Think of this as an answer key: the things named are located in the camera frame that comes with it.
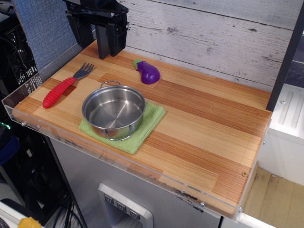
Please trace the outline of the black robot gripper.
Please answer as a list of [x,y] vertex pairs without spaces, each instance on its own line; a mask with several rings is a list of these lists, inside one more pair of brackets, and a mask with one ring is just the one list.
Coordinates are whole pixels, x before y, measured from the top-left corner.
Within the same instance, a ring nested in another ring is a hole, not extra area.
[[78,45],[86,48],[94,41],[92,26],[106,26],[110,55],[116,56],[126,45],[128,8],[116,0],[66,0],[69,25]]

